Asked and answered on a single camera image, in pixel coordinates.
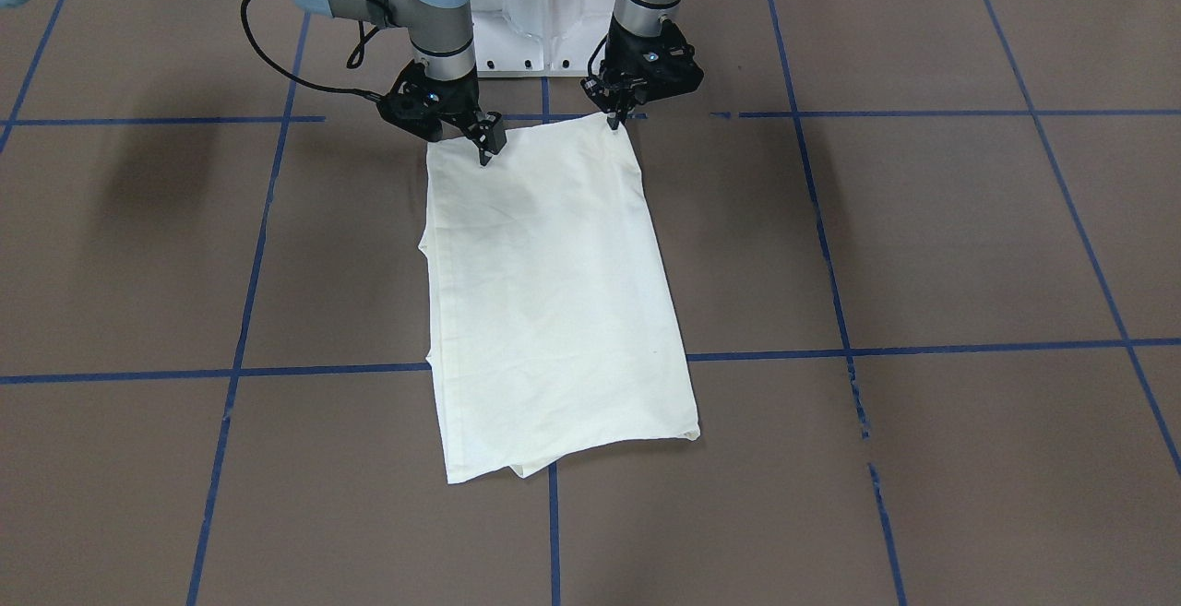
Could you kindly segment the cream long-sleeve cat shirt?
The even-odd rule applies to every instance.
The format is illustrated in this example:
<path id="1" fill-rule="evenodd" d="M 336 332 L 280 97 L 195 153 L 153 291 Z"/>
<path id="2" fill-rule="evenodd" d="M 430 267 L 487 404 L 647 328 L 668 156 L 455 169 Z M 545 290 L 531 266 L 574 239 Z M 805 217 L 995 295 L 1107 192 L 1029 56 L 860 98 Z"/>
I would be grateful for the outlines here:
<path id="1" fill-rule="evenodd" d="M 629 133 L 513 128 L 481 164 L 426 150 L 435 409 L 446 483 L 628 441 L 696 441 L 698 405 Z"/>

